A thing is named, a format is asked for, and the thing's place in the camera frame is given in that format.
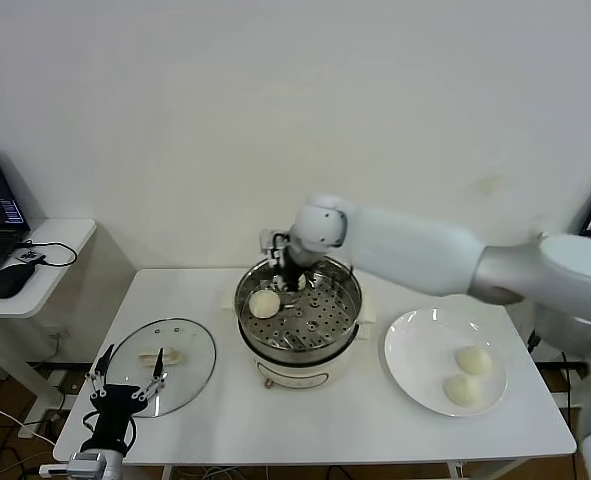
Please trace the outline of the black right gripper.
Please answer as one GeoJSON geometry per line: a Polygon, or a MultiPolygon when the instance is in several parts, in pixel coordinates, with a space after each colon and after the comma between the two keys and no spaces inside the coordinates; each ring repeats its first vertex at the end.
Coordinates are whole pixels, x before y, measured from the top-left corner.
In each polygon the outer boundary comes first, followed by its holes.
{"type": "Polygon", "coordinates": [[[276,273],[273,277],[273,285],[276,290],[284,291],[285,282],[283,278],[298,278],[294,283],[293,292],[300,292],[304,289],[303,268],[293,259],[291,249],[284,247],[274,252],[274,258],[277,260],[275,266],[276,273]]]}

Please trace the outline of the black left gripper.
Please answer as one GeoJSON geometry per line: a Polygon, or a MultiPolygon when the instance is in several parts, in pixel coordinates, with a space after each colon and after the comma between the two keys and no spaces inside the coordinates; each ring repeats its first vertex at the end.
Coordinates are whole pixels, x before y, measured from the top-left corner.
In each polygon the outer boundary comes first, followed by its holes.
{"type": "Polygon", "coordinates": [[[143,410],[143,402],[140,399],[151,399],[164,386],[164,349],[160,348],[156,355],[139,355],[142,366],[153,368],[150,381],[140,388],[133,385],[106,384],[106,373],[113,349],[114,345],[110,344],[87,373],[87,380],[92,387],[90,397],[96,398],[91,403],[98,412],[90,438],[90,448],[127,453],[130,445],[125,443],[125,437],[131,418],[143,410]]]}

